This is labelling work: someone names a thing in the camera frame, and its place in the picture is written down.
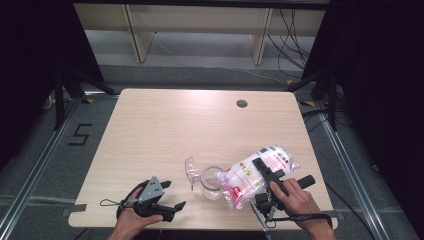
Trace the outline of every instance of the floor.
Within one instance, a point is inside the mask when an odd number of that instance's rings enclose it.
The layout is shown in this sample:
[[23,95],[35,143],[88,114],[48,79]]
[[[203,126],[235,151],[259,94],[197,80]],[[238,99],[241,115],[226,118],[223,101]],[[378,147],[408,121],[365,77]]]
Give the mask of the floor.
[[[139,81],[142,81],[142,87],[162,88],[197,86],[195,84],[208,87],[212,86],[210,82],[219,82],[220,88],[229,89],[240,86],[248,88],[249,86],[245,86],[248,82],[252,84],[252,90],[275,91],[285,89],[288,80],[298,81],[296,76],[300,76],[302,71],[287,58],[279,58],[278,51],[269,39],[261,65],[254,66],[247,36],[157,33],[146,62],[137,64],[127,33],[86,33],[106,83],[117,90],[140,87]],[[279,36],[272,36],[272,39],[281,46],[282,40]],[[306,51],[310,51],[313,41],[314,38],[298,38],[298,44]],[[298,53],[290,50],[287,53],[302,65]],[[146,77],[147,80],[140,80],[141,74],[149,77]],[[189,83],[195,81],[199,74],[202,74],[202,80],[205,81],[202,84],[209,85],[184,83],[184,80]],[[229,76],[234,84],[240,85],[225,83]],[[172,80],[177,78],[175,81],[181,85],[172,85],[175,84]],[[312,88],[313,84],[296,93],[298,101],[304,104],[300,106],[303,113],[320,107],[320,103],[308,105]],[[84,89],[90,93],[97,91],[90,86],[84,86]],[[72,228],[67,224],[69,209],[78,195],[117,100],[115,97],[104,95],[92,95],[92,98],[95,99],[94,103],[66,103],[72,118],[67,128],[60,133],[62,135],[57,143],[51,142],[52,136],[58,134],[52,130],[54,108],[46,108],[45,114],[40,116],[28,136],[21,154],[1,172],[0,214],[5,216],[10,211],[14,196],[22,192],[22,186],[28,185],[27,176],[33,173],[33,167],[40,166],[38,163],[43,157],[47,156],[48,159],[46,164],[38,169],[39,179],[32,183],[34,188],[28,192],[30,197],[26,207],[17,210],[20,217],[11,226],[13,231],[7,236],[10,239],[104,239],[110,233],[111,229],[84,230]],[[338,239],[418,239],[384,179],[378,171],[370,168],[372,159],[362,147],[360,137],[356,135],[354,126],[343,111],[342,103],[341,101],[338,106],[338,131],[335,133],[330,130],[325,115],[305,118],[305,126],[309,131],[323,177],[328,183],[330,198],[339,220],[339,227],[336,229]],[[92,124],[87,130],[90,131],[90,141],[83,147],[71,148],[69,143],[78,141],[73,136],[75,129],[83,123]],[[49,145],[53,146],[52,152],[46,153],[43,150]],[[365,225],[374,233],[374,238],[361,220],[367,222]],[[259,239],[264,236],[262,233],[258,235],[257,232],[252,234],[202,231],[146,231],[143,234],[141,239]],[[307,239],[301,231],[278,232],[272,237]]]

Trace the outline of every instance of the pink and white packaging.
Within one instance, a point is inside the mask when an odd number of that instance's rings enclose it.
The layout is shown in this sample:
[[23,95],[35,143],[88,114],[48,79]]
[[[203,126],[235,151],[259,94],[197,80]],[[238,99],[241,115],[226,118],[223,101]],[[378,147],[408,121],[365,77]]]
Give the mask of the pink and white packaging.
[[262,148],[252,156],[234,164],[228,170],[218,172],[216,177],[231,209],[241,209],[249,201],[249,198],[253,198],[267,187],[261,173],[252,162],[258,157],[272,172],[282,169],[284,174],[288,175],[299,168],[288,152],[275,145]]

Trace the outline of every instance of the person's right hand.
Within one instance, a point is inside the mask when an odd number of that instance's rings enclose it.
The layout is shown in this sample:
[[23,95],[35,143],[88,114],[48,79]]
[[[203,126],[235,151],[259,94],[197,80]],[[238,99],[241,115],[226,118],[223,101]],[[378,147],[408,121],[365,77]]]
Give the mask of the person's right hand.
[[[322,213],[312,194],[303,191],[295,179],[288,179],[282,184],[287,189],[289,196],[281,191],[275,182],[271,182],[269,187],[277,199],[284,204],[284,211],[287,215]],[[312,219],[296,222],[296,224],[308,232],[311,239],[336,239],[333,229],[331,229],[330,225],[324,219]]]

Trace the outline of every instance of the gray carpet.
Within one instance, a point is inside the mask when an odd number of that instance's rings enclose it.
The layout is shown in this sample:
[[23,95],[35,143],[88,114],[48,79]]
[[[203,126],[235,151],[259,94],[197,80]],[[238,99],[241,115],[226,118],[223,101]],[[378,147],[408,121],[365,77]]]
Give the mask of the gray carpet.
[[[101,66],[108,86],[115,90],[127,87],[137,88],[182,88],[182,89],[229,89],[255,91],[282,91],[286,88],[276,80],[258,78],[248,73],[225,69],[172,68],[172,67],[121,67]],[[258,75],[276,78],[285,82],[279,71],[256,71]],[[86,90],[95,88],[82,84]],[[310,100],[313,85],[296,92],[299,101]],[[97,146],[100,142],[109,117],[117,99],[111,97],[95,98],[91,104],[81,103],[73,114],[64,137],[61,139],[53,158],[36,187],[33,198],[25,208],[14,228],[10,239],[73,239],[83,229],[72,228],[67,223],[66,214],[72,201],[76,199]],[[302,112],[315,110],[315,107],[301,106]],[[40,114],[39,121],[27,138],[21,154],[12,159],[0,174],[0,214],[3,216],[11,201],[18,193],[26,176],[40,156],[53,132],[54,109]],[[337,113],[338,134],[349,153],[355,169],[363,181],[371,200],[377,206],[391,239],[418,239],[405,215],[393,198],[384,179],[369,165],[372,160],[363,148],[354,126],[344,112]],[[82,143],[82,138],[74,137],[80,124],[80,133],[89,134],[84,145],[73,146],[70,143]],[[346,175],[337,155],[328,140],[318,115],[311,116],[306,122],[310,138],[316,153],[324,180],[341,195],[363,218]],[[365,227],[348,207],[329,190],[333,206],[338,213],[339,226],[336,229],[338,239],[371,239]],[[80,239],[105,239],[111,229],[89,229]],[[157,232],[146,232],[141,239],[158,239]],[[160,239],[261,239],[263,233],[202,232],[202,231],[163,231]],[[273,239],[307,239],[302,231],[273,233]]]

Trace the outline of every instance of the table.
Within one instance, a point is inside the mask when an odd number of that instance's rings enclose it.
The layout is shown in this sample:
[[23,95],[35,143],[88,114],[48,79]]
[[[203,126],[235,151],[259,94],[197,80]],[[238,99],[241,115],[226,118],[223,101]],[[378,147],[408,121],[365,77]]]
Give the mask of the table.
[[[239,107],[239,100],[246,101],[247,107]],[[113,227],[117,207],[99,206],[100,201],[120,201],[155,175],[160,181],[172,181],[160,204],[187,204],[172,222],[149,228],[262,230],[249,205],[230,210],[224,198],[204,198],[199,185],[191,191],[184,161],[194,156],[200,169],[210,164],[226,169],[274,144],[283,146],[301,166],[289,177],[313,175],[316,184],[308,191],[323,211],[333,210],[292,93],[125,89],[75,203],[87,204],[86,210],[71,213],[69,224]],[[281,229],[298,227],[283,222],[277,224],[276,230]]]

